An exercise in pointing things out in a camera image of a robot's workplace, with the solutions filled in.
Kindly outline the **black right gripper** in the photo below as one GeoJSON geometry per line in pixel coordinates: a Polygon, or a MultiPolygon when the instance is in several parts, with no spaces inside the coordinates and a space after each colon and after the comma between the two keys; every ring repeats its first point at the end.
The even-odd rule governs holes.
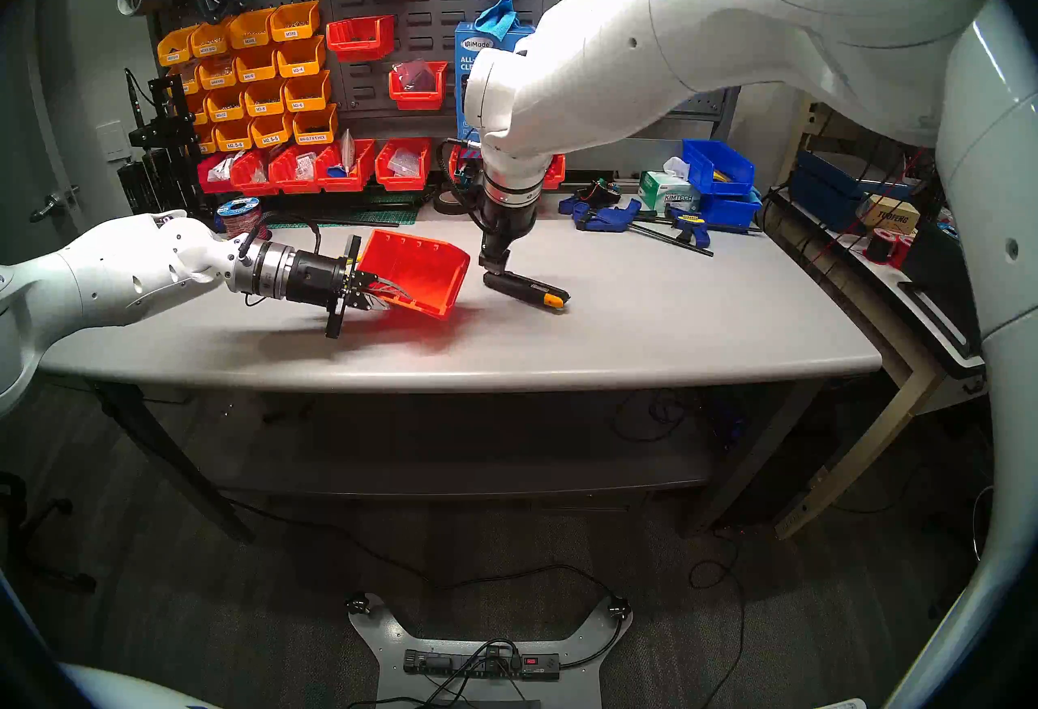
{"type": "Polygon", "coordinates": [[[480,266],[487,272],[504,275],[508,272],[511,244],[532,230],[532,204],[480,204],[476,214],[483,231],[480,266]]]}

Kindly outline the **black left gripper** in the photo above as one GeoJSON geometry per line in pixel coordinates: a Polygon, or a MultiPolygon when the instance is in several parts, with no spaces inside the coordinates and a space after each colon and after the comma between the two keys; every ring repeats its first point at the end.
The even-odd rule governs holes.
{"type": "Polygon", "coordinates": [[[363,294],[397,293],[397,283],[376,274],[358,273],[360,247],[361,237],[352,235],[340,257],[296,251],[286,272],[282,299],[323,307],[327,313],[325,335],[331,340],[339,338],[348,308],[387,311],[410,307],[410,298],[400,294],[363,294]]]}

